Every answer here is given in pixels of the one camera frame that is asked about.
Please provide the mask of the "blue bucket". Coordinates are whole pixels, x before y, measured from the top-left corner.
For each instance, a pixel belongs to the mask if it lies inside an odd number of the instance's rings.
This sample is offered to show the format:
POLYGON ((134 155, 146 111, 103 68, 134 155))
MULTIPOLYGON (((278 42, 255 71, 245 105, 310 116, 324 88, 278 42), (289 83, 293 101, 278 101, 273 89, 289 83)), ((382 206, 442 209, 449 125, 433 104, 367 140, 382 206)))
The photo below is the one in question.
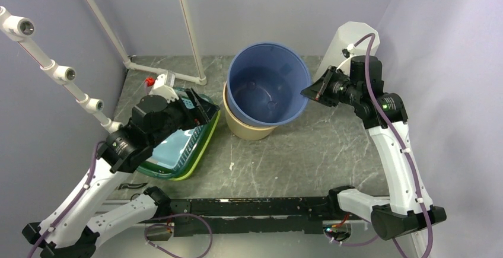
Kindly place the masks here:
POLYGON ((305 110, 301 91, 311 84, 305 62, 290 48, 271 42, 252 44, 230 63, 225 95, 233 115, 254 127, 285 125, 305 110))

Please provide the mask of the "white octagonal bin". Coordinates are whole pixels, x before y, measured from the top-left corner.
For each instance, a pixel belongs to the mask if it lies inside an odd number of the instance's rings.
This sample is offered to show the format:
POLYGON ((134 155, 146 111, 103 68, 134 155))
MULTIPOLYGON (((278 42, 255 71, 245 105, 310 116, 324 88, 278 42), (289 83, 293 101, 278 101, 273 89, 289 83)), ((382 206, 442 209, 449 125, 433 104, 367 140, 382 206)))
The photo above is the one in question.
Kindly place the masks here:
POLYGON ((332 39, 317 72, 313 76, 313 81, 316 82, 325 73, 329 66, 338 67, 342 62, 346 61, 343 54, 343 49, 347 49, 351 56, 365 55, 370 38, 356 44, 358 40, 369 33, 375 34, 375 39, 371 47, 370 55, 374 56, 380 45, 378 31, 373 29, 366 23, 348 21, 341 25, 332 39))

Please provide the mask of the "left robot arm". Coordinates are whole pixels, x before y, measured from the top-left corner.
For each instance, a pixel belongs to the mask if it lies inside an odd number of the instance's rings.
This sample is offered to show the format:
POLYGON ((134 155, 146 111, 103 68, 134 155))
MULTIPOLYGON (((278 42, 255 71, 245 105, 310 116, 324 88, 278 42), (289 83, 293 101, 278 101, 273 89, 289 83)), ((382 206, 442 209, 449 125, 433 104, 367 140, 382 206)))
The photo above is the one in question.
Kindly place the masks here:
POLYGON ((158 187, 103 215, 97 210, 108 196, 178 130, 208 124, 219 107, 185 89, 187 107, 176 92, 146 95, 132 108, 128 123, 94 148, 91 164, 71 194, 46 219, 27 224, 23 236, 41 257, 91 257, 110 238, 142 221, 165 221, 171 200, 158 187))

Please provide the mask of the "cream cartoon bucket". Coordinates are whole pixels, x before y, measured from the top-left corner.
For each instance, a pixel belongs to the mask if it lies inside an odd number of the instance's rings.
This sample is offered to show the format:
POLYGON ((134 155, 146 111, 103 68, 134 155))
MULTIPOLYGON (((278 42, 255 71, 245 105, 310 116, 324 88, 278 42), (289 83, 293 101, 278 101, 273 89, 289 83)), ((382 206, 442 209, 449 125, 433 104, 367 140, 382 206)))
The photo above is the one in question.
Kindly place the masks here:
POLYGON ((269 136, 277 128, 277 126, 268 126, 265 128, 250 126, 235 117, 228 105, 226 82, 224 83, 222 98, 227 126, 229 127, 230 131, 232 131, 232 133, 240 139, 247 141, 258 141, 269 136))

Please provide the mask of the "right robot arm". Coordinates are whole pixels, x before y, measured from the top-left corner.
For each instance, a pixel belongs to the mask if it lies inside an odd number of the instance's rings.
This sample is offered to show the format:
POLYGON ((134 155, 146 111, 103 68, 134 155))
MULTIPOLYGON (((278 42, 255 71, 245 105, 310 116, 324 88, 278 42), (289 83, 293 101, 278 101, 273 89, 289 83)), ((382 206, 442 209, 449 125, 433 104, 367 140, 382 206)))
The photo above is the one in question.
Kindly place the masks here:
POLYGON ((383 240, 445 221, 445 209, 434 206, 414 162, 405 105, 399 95, 383 90, 383 64, 375 56, 355 56, 347 63, 349 74, 330 66, 301 94, 327 107, 353 107, 378 151, 389 195, 371 196, 349 185, 337 187, 329 190, 327 213, 333 219, 354 214, 370 222, 383 240))

